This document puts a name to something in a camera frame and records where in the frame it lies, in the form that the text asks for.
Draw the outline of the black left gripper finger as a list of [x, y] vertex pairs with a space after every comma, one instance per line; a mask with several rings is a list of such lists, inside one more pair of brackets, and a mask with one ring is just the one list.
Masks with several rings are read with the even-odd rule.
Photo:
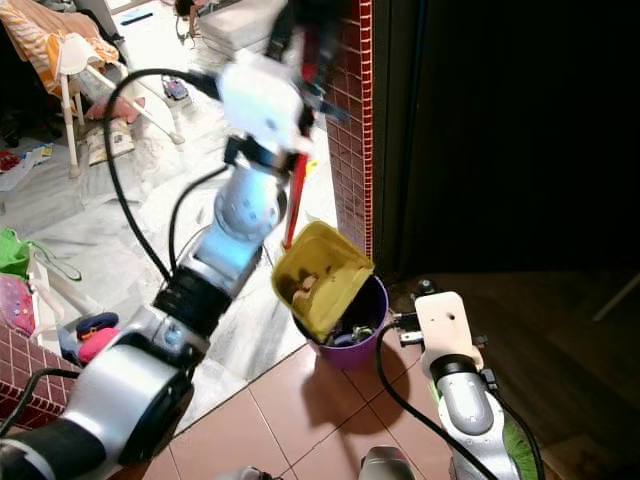
[[349, 14], [348, 0], [316, 1], [316, 86], [329, 86], [335, 64], [342, 54], [342, 31]]
[[278, 63], [283, 63], [285, 52], [292, 45], [294, 29], [297, 28], [298, 14], [300, 14], [300, 1], [287, 0], [283, 8], [276, 14], [268, 36], [268, 46], [265, 56]]

